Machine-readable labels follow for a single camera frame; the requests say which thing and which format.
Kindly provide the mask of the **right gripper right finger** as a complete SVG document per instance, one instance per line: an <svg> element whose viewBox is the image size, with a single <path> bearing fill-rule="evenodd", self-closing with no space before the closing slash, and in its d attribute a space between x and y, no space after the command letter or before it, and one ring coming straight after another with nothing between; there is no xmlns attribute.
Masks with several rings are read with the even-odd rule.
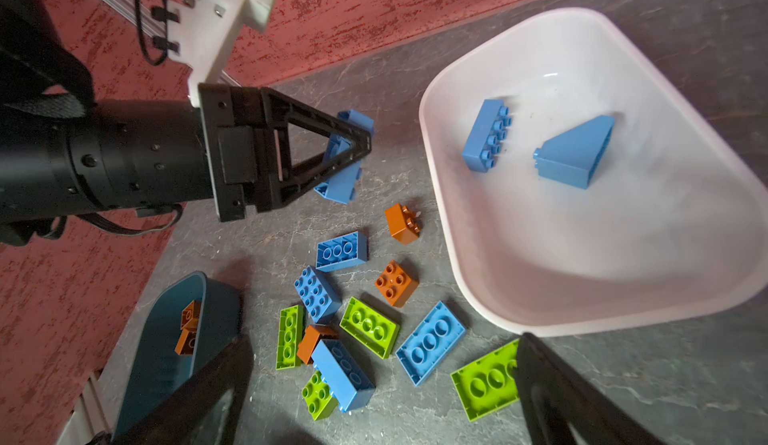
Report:
<svg viewBox="0 0 768 445"><path fill-rule="evenodd" d="M532 333L519 338L514 371L533 444L659 444Z"/></svg>

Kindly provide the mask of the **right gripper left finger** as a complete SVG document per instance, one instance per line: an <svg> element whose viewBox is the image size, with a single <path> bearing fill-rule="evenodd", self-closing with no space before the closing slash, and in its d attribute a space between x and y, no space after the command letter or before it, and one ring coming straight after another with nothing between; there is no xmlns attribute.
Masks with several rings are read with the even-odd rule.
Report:
<svg viewBox="0 0 768 445"><path fill-rule="evenodd" d="M240 335L114 444L232 444L254 365Z"/></svg>

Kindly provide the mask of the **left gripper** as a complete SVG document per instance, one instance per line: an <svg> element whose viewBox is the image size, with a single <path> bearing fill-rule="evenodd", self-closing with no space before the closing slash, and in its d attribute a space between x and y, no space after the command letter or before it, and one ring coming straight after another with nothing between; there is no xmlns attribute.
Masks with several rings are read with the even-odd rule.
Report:
<svg viewBox="0 0 768 445"><path fill-rule="evenodd" d="M249 206L259 213L287 207L372 151L367 130L274 89L201 84L198 92L215 208L222 222L244 219ZM292 165L290 126L326 138L338 135L351 146L329 161L317 154Z"/></svg>

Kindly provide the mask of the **blue slope brick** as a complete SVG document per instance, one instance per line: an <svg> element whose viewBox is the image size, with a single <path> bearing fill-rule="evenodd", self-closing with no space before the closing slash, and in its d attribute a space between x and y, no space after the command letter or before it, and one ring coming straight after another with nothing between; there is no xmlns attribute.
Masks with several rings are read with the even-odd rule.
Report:
<svg viewBox="0 0 768 445"><path fill-rule="evenodd" d="M608 147L615 119L601 115L547 141L533 153L541 178L586 190Z"/></svg>

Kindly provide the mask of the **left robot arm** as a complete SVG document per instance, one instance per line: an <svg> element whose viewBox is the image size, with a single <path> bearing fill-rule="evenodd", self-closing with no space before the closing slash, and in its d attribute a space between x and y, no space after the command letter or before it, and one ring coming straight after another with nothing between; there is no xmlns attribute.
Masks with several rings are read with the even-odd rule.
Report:
<svg viewBox="0 0 768 445"><path fill-rule="evenodd" d="M1 0L1 241L58 239L69 217L108 233L132 209L178 221L211 199L223 222L288 206L352 168L372 134L273 89L222 84L243 27L264 30L275 0L161 0L141 38L151 65L187 65L187 102L95 98L42 0Z"/></svg>

